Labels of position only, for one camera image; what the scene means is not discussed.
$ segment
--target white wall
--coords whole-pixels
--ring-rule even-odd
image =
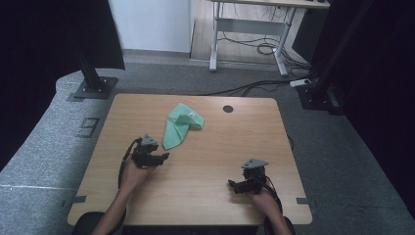
[[[109,0],[121,48],[190,52],[190,1]]]

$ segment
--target desk leg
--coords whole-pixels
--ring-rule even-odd
[[[284,27],[284,32],[281,35],[280,44],[278,45],[277,51],[274,53],[275,60],[277,61],[278,69],[280,70],[280,73],[282,76],[287,76],[287,70],[285,68],[284,64],[284,58],[282,57],[281,53],[284,49],[284,44],[287,40],[288,32],[290,31],[291,24],[293,22],[294,14],[296,13],[296,8],[292,7],[289,10],[289,17],[286,21],[286,25]]]
[[[219,22],[219,9],[220,2],[213,3],[214,16],[213,16],[213,42],[210,48],[210,71],[216,71],[216,58],[217,58],[217,24]]]

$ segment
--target table top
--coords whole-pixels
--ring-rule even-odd
[[[237,4],[252,4],[252,5],[267,5],[280,7],[298,7],[298,8],[330,8],[330,3],[325,0],[323,3],[306,0],[208,0],[211,2],[221,3],[237,3]]]
[[[165,121],[178,103],[205,119],[202,130],[190,129],[182,144],[165,151]],[[224,106],[233,107],[225,113]],[[115,97],[81,182],[69,224],[86,212],[105,212],[117,191],[121,159],[130,143],[149,133],[159,141],[153,155],[169,158],[152,172],[132,196],[124,224],[134,225],[259,225],[263,215],[246,195],[236,195],[227,180],[244,180],[241,165],[249,159],[265,167],[294,224],[312,216],[275,100],[268,98],[119,94]]]

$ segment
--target gray carpet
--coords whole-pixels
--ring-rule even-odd
[[[67,102],[82,75],[57,82],[42,120],[0,174],[0,234],[70,234],[70,202],[79,187],[114,95],[195,95],[259,80],[276,71],[126,64],[126,71],[98,70],[119,81],[108,100]],[[345,117],[304,110],[290,86],[254,89],[251,97],[277,100],[313,222],[297,234],[415,234],[415,222],[376,160]],[[85,118],[98,118],[91,138],[79,137]]]

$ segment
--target green towel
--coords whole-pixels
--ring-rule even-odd
[[[162,145],[166,150],[176,147],[183,142],[190,126],[202,129],[204,123],[203,117],[179,103],[167,117]]]

